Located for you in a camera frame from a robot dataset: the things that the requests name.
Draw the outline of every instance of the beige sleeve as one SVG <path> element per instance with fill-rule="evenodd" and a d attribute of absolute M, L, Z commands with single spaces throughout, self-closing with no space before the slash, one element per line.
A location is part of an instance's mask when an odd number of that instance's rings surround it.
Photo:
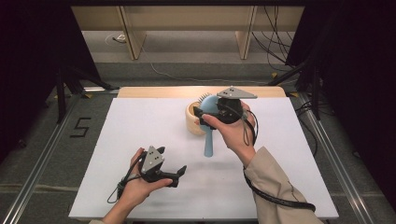
<path fill-rule="evenodd" d="M 245 174 L 252 185 L 271 196 L 306 202 L 304 195 L 290 182 L 285 172 L 269 151 L 262 147 L 254 156 Z M 315 213 L 308 209 L 295 209 L 276 205 L 253 193 L 259 223 L 320 223 Z"/>

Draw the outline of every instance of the white table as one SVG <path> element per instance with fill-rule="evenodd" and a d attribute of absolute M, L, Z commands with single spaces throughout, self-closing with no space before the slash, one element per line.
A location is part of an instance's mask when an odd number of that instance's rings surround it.
<path fill-rule="evenodd" d="M 162 170 L 187 165 L 177 188 L 154 191 L 128 216 L 134 220 L 251 220 L 257 217 L 242 163 L 213 132 L 214 156 L 204 156 L 205 137 L 189 133 L 185 108 L 197 98 L 117 98 L 107 114 L 91 162 L 69 214 L 103 217 L 107 198 L 140 147 L 165 147 Z M 266 146 L 294 187 L 313 203 L 319 218 L 338 214 L 319 173 L 289 98 L 244 100 L 260 124 L 256 148 Z"/>

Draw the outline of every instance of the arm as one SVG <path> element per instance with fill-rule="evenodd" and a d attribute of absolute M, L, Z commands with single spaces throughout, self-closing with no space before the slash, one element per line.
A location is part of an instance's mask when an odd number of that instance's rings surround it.
<path fill-rule="evenodd" d="M 248 105 L 242 103 L 242 106 L 249 110 Z M 209 115 L 203 115 L 203 119 L 219 130 L 226 146 L 246 167 L 245 174 L 254 187 L 283 200 L 305 202 L 303 194 L 291 185 L 288 177 L 267 149 L 262 147 L 256 153 L 251 144 L 253 134 L 250 130 L 247 130 L 250 144 L 244 142 L 244 121 L 224 124 Z M 254 118 L 249 113 L 247 119 L 254 126 Z M 311 210 L 293 209 L 270 203 L 256 193 L 253 193 L 253 197 L 260 223 L 322 223 Z"/>
<path fill-rule="evenodd" d="M 139 148 L 131 159 L 132 163 L 142 154 L 143 148 Z M 133 174 L 139 174 L 138 164 L 132 170 Z M 161 179 L 159 181 L 148 183 L 142 178 L 137 178 L 128 182 L 125 186 L 125 190 L 122 193 L 120 199 L 114 204 L 111 210 L 106 214 L 102 221 L 93 220 L 90 224 L 116 224 L 122 223 L 125 218 L 131 213 L 131 211 L 141 204 L 149 194 L 156 190 L 172 184 L 172 179 Z"/>

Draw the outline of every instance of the human hand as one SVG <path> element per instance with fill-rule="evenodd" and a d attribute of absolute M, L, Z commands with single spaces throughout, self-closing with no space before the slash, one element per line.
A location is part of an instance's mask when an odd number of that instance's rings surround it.
<path fill-rule="evenodd" d="M 130 166 L 143 153 L 143 151 L 144 149 L 142 147 L 136 151 L 134 156 L 131 158 Z M 134 166 L 131 174 L 140 175 L 138 168 L 139 163 L 140 161 Z M 161 179 L 153 183 L 148 183 L 143 178 L 131 180 L 125 186 L 125 189 L 120 197 L 120 201 L 135 207 L 145 201 L 152 191 L 166 187 L 172 184 L 172 181 L 172 179 Z"/>
<path fill-rule="evenodd" d="M 250 110 L 249 106 L 242 101 L 241 105 L 245 111 Z M 256 150 L 253 146 L 253 133 L 246 123 L 244 124 L 244 121 L 240 119 L 232 124 L 225 124 L 207 114 L 204 114 L 202 118 L 207 124 L 219 130 L 227 148 L 231 149 L 247 167 L 256 154 Z M 253 127 L 255 126 L 255 120 L 249 112 L 247 112 L 247 120 Z"/>
<path fill-rule="evenodd" d="M 142 147 L 136 151 L 134 156 L 131 158 L 130 166 L 135 160 L 137 160 L 143 151 L 144 149 Z M 140 175 L 138 167 L 139 162 L 134 166 L 132 174 Z M 143 178 L 137 178 L 129 181 L 126 184 L 120 199 L 102 220 L 106 224 L 122 223 L 137 205 L 146 200 L 152 191 L 166 187 L 172 184 L 172 182 L 172 179 L 161 179 L 156 182 L 148 183 Z"/>

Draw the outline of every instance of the masking tape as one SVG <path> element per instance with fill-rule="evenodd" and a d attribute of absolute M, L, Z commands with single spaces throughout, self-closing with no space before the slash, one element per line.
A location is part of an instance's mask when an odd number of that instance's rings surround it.
<path fill-rule="evenodd" d="M 190 131 L 190 133 L 196 134 L 196 135 L 203 135 L 205 134 L 204 131 L 202 131 L 201 127 L 199 124 L 196 124 L 195 121 L 198 120 L 197 117 L 194 116 L 194 106 L 199 106 L 198 102 L 193 102 L 189 104 L 186 107 L 186 125 L 187 129 Z"/>

